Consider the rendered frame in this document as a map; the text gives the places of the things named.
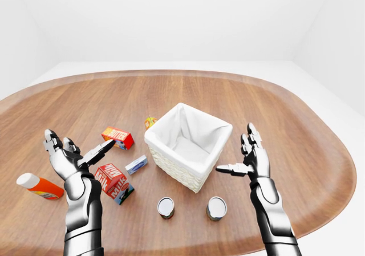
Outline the red milk carton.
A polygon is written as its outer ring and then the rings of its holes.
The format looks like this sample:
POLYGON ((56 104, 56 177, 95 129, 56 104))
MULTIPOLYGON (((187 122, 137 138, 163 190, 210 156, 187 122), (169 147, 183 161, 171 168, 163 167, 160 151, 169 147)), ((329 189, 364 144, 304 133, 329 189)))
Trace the red milk carton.
POLYGON ((135 190, 125 174, 114 164, 106 164, 97 168, 95 179, 102 185, 102 190, 117 204, 121 205, 135 190))

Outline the red butter box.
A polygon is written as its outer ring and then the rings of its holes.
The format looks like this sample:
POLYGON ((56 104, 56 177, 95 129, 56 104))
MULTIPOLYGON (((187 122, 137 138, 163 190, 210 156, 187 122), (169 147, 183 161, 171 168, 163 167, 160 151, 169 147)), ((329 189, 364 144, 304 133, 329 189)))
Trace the red butter box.
POLYGON ((115 147, 123 150, 129 150, 134 144, 134 139, 129 132, 113 127, 107 127, 101 136, 105 141, 110 139, 115 140, 115 147))

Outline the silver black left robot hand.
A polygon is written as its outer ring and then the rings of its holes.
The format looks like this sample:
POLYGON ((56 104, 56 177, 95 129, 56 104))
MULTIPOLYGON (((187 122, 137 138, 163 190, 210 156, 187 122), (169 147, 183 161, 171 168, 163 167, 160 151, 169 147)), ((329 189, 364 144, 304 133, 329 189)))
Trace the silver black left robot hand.
POLYGON ((88 173, 89 166, 100 161, 115 144, 115 140, 107 140, 82 156, 80 148, 68 137, 61 141, 54 131, 46 129, 44 138, 43 145, 50 155, 50 163, 65 181, 76 172, 88 173))

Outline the white lined wicker basket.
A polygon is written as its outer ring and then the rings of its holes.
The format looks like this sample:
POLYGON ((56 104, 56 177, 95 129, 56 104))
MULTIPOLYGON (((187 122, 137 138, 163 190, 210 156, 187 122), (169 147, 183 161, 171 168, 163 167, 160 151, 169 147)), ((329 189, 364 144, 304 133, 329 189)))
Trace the white lined wicker basket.
POLYGON ((198 193, 232 134, 233 126, 178 103, 144 134, 155 164, 198 193))

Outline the blue yellow labelled tin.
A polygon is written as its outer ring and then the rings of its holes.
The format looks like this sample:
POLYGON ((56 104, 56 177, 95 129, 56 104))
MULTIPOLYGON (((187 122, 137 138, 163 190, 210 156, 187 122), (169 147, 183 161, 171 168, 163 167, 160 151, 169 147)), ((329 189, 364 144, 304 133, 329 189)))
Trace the blue yellow labelled tin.
POLYGON ((219 196, 212 197, 207 204, 206 213, 212 221, 219 221, 227 212, 226 202, 219 196))

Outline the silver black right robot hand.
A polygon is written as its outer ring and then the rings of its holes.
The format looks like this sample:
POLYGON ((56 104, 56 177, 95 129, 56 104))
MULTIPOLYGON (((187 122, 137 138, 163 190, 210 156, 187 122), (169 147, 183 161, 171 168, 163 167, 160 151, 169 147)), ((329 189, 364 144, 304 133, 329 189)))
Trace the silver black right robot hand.
POLYGON ((228 173, 232 176, 249 175, 253 181, 258 177, 270 178, 270 162, 266 149, 261 144, 261 136, 253 123, 247 125, 248 134, 241 135, 241 153, 243 162, 235 164, 218 165, 216 171, 228 173))

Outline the red green labelled tin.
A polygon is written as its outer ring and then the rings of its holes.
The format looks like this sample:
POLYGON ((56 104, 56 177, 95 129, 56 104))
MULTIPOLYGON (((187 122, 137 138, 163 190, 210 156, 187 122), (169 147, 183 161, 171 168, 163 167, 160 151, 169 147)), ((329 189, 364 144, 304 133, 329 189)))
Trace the red green labelled tin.
POLYGON ((163 197, 157 204, 157 211, 163 219, 170 219, 175 212, 175 204, 170 197, 163 197))

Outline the orange bottle with white cap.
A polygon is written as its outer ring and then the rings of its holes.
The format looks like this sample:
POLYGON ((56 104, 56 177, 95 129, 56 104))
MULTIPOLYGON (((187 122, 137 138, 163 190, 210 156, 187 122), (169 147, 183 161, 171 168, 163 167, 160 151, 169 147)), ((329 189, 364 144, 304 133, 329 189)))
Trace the orange bottle with white cap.
POLYGON ((32 173, 20 175, 16 183, 47 200, 57 200, 64 194, 63 188, 32 173))

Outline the small blue white box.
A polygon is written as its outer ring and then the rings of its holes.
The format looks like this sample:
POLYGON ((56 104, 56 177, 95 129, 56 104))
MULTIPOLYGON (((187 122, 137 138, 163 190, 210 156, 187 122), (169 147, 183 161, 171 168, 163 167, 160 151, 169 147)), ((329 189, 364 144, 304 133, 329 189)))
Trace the small blue white box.
POLYGON ((129 175, 132 175, 147 164, 148 164, 148 159, 146 155, 142 155, 138 159, 135 159, 133 162, 126 165, 125 169, 129 175))

